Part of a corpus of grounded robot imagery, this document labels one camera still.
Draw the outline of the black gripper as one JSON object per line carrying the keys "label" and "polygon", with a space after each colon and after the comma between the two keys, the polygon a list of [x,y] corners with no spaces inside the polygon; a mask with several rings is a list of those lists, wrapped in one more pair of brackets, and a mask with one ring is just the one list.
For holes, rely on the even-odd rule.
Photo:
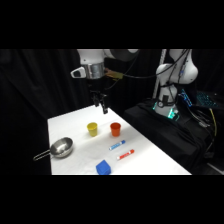
{"label": "black gripper", "polygon": [[93,99],[94,105],[98,107],[101,102],[103,113],[107,114],[108,113],[108,97],[105,93],[105,84],[106,84],[106,81],[103,78],[88,80],[88,87],[89,87],[90,95]]}

